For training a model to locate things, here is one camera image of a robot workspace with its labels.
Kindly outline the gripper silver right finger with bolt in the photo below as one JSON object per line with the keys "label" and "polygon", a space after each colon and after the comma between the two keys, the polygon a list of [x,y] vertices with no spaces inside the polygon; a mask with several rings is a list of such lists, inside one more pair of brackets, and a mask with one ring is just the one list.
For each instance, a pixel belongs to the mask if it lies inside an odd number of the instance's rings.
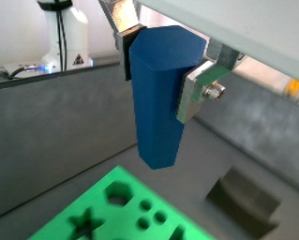
{"label": "gripper silver right finger with bolt", "polygon": [[177,120],[185,124],[197,114],[207,99],[217,100],[225,87],[217,81],[240,65],[245,55],[211,38],[201,63],[184,75],[176,111]]}

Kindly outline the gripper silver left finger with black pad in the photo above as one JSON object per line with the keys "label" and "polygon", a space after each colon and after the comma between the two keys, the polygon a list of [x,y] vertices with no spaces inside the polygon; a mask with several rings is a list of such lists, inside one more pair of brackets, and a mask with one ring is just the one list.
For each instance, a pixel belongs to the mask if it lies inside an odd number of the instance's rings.
{"label": "gripper silver left finger with black pad", "polygon": [[139,22],[132,0],[97,0],[113,31],[119,51],[120,72],[124,81],[131,80],[129,46],[145,26]]}

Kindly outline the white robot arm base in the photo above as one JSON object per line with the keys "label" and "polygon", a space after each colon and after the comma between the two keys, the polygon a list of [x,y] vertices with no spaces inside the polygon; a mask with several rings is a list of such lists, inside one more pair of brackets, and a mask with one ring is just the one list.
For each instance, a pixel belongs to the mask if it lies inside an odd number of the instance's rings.
{"label": "white robot arm base", "polygon": [[42,57],[49,73],[91,66],[88,19],[72,0],[36,0],[45,12],[49,52]]}

